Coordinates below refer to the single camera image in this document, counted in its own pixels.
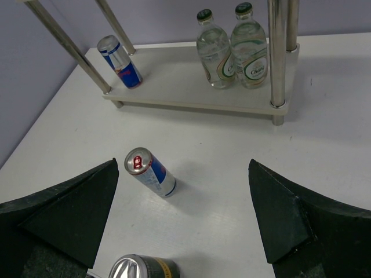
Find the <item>red tab silver can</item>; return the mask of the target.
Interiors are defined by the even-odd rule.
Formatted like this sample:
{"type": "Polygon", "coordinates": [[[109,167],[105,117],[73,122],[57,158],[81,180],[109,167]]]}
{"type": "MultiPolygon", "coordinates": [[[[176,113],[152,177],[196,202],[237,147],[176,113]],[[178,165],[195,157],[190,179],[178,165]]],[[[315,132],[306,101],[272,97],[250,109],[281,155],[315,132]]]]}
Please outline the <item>red tab silver can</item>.
{"type": "Polygon", "coordinates": [[[131,150],[124,160],[126,171],[162,198],[175,193],[176,179],[148,149],[131,150]]]}

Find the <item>black yellow can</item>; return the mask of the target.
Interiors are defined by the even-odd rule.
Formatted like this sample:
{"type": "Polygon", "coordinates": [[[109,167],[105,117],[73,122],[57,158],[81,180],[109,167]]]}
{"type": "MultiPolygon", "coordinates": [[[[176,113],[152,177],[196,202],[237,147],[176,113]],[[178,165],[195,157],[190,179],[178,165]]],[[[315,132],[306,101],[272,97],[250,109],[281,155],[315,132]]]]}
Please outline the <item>black yellow can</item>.
{"type": "Polygon", "coordinates": [[[181,273],[171,259],[128,254],[115,262],[108,277],[180,278],[181,273]]]}

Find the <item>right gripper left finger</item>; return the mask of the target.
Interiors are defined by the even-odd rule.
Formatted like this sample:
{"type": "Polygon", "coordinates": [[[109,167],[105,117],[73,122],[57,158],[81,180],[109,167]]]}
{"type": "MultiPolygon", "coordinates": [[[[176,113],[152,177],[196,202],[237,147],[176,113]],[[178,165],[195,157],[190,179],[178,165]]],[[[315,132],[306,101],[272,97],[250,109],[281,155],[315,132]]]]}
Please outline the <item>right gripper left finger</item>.
{"type": "Polygon", "coordinates": [[[85,277],[119,178],[115,159],[1,204],[1,277],[85,277]]]}

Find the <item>blue silver energy can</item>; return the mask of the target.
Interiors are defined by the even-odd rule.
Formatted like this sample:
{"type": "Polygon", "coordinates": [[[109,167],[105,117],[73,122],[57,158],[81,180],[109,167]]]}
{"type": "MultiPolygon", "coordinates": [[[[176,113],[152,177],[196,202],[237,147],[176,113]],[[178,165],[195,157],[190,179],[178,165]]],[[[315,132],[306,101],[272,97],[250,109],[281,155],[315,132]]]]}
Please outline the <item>blue silver energy can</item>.
{"type": "Polygon", "coordinates": [[[97,50],[128,89],[141,84],[143,79],[139,71],[114,35],[102,38],[97,44],[97,50]]]}

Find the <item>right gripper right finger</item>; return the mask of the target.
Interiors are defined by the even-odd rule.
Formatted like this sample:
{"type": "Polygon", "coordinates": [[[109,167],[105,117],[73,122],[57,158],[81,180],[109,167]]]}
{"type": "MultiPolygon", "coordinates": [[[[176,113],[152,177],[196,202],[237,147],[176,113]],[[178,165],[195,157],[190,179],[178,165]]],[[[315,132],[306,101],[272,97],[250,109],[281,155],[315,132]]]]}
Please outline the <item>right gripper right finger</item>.
{"type": "Polygon", "coordinates": [[[252,159],[249,186],[275,277],[370,277],[370,211],[316,193],[252,159]]]}

